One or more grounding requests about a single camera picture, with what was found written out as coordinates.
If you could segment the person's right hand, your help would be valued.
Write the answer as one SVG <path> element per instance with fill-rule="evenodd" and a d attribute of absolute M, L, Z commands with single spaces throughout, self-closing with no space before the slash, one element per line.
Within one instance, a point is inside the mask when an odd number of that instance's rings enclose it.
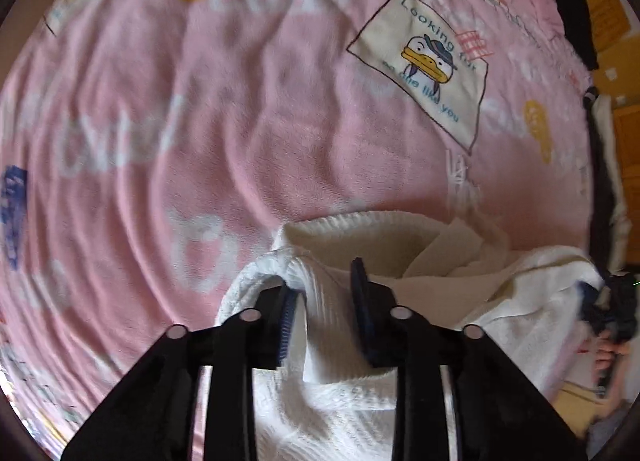
<path fill-rule="evenodd" d="M 593 370 L 597 374 L 613 366 L 618 357 L 625 357 L 629 354 L 630 346 L 628 342 L 616 344 L 611 339 L 611 332 L 602 331 L 597 337 L 596 353 L 594 354 Z"/>

